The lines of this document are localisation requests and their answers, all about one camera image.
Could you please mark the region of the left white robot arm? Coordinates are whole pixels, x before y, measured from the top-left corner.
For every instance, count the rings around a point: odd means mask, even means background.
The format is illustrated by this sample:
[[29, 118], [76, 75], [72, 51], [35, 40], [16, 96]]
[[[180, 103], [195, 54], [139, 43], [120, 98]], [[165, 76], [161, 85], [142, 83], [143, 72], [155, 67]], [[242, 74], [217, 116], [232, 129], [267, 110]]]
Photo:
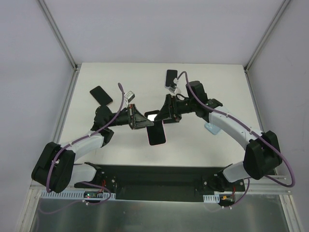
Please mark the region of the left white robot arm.
[[86, 135], [72, 142], [45, 145], [32, 173], [32, 180], [55, 193], [62, 192], [71, 181], [76, 160], [93, 150], [102, 148], [112, 139], [114, 132], [109, 127], [129, 125], [132, 130], [153, 126], [154, 122], [143, 116], [135, 104], [113, 113], [109, 107], [96, 109], [94, 124]]

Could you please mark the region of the light blue phone case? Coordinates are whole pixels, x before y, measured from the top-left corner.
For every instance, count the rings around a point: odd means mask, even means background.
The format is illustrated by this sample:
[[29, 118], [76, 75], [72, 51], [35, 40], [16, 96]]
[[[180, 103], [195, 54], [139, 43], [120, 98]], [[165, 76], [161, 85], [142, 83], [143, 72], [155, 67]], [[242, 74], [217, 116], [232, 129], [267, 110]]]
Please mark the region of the light blue phone case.
[[217, 135], [221, 129], [211, 123], [205, 123], [205, 129], [207, 129], [212, 135]]

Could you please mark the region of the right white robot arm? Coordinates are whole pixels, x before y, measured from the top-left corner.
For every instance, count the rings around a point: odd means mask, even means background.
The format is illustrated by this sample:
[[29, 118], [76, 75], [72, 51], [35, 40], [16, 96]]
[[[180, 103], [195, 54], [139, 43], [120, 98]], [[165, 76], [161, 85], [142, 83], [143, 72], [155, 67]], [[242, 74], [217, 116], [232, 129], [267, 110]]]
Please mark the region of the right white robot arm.
[[279, 142], [272, 131], [254, 131], [233, 116], [221, 102], [208, 98], [202, 83], [186, 84], [188, 96], [182, 100], [166, 95], [156, 121], [179, 122], [183, 114], [195, 113], [213, 127], [223, 130], [245, 150], [244, 159], [230, 164], [208, 180], [209, 187], [227, 191], [236, 181], [253, 178], [259, 180], [283, 162]]

